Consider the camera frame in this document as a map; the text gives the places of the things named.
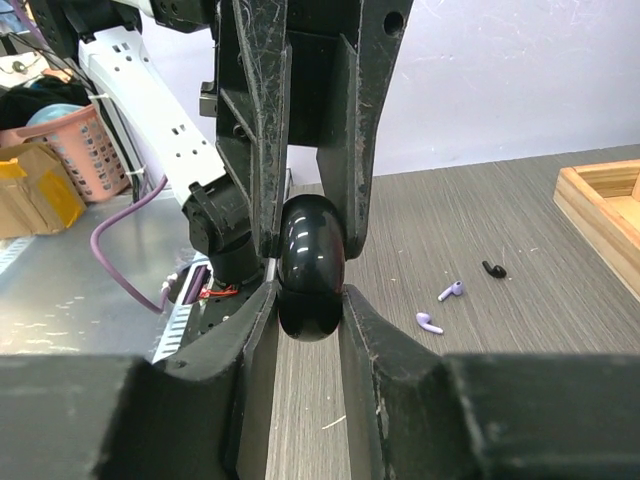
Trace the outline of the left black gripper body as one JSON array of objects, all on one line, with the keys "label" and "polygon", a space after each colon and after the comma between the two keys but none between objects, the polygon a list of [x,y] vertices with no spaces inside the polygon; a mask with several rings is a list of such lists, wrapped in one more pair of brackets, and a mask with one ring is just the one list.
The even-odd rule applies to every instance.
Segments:
[{"label": "left black gripper body", "polygon": [[[217,50],[216,7],[198,4],[198,22],[207,26]],[[286,34],[291,45],[289,145],[315,147],[328,105],[337,40],[347,31],[352,1],[286,1]]]}]

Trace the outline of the black earbud charging case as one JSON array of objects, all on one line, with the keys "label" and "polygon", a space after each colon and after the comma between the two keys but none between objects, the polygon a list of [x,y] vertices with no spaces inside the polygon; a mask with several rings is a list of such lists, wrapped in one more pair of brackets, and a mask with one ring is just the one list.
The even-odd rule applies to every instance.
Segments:
[{"label": "black earbud charging case", "polygon": [[342,316],[345,273],[343,228],[324,196],[302,194],[284,204],[277,262],[278,317],[302,342],[329,337]]}]

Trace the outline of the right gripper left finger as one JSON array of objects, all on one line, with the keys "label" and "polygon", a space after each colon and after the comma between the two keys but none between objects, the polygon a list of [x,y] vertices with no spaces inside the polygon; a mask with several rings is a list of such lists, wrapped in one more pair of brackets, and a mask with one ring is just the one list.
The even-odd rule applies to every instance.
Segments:
[{"label": "right gripper left finger", "polygon": [[157,363],[1,360],[5,479],[262,479],[278,346],[276,286]]}]

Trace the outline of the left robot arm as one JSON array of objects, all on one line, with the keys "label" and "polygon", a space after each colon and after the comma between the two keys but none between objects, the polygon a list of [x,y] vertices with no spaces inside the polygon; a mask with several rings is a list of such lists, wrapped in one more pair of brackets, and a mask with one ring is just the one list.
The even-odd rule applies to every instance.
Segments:
[{"label": "left robot arm", "polygon": [[[54,52],[144,138],[207,256],[243,244],[289,290],[339,290],[368,229],[376,135],[408,1],[35,1]],[[208,141],[162,81],[143,17],[214,41]]]}]

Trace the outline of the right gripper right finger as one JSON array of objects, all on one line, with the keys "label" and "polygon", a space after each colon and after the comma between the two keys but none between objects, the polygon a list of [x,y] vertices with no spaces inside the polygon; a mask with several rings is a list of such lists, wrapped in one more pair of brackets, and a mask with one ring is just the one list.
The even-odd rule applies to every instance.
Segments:
[{"label": "right gripper right finger", "polygon": [[639,359],[437,355],[354,286],[338,330],[355,479],[635,479]]}]

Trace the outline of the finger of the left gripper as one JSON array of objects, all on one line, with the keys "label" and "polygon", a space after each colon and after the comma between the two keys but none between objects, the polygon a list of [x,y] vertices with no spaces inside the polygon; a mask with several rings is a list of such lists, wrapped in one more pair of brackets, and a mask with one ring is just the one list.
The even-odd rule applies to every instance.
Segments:
[{"label": "finger of the left gripper", "polygon": [[352,1],[347,31],[337,40],[317,163],[348,260],[366,241],[376,137],[412,5]]},{"label": "finger of the left gripper", "polygon": [[256,252],[278,251],[290,118],[286,1],[216,7],[216,146],[248,204]]}]

